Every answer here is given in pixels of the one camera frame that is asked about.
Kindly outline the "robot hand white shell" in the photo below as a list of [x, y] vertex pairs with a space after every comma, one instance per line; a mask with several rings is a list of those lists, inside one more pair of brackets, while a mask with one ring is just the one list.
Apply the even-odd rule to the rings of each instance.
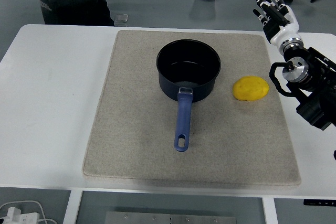
[[289, 0], [255, 0], [259, 9], [253, 13], [263, 25], [268, 42], [280, 47], [285, 41], [298, 38], [299, 24], [288, 5]]

